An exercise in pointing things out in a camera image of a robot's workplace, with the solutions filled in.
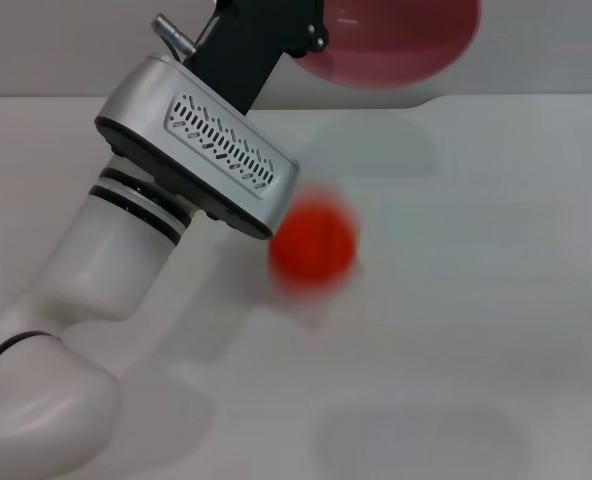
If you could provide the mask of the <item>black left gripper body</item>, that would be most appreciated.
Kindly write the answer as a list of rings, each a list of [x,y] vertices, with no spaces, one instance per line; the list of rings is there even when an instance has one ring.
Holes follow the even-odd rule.
[[[295,58],[301,35],[314,22],[321,22],[318,0],[218,1],[183,65],[245,115],[281,56]]]

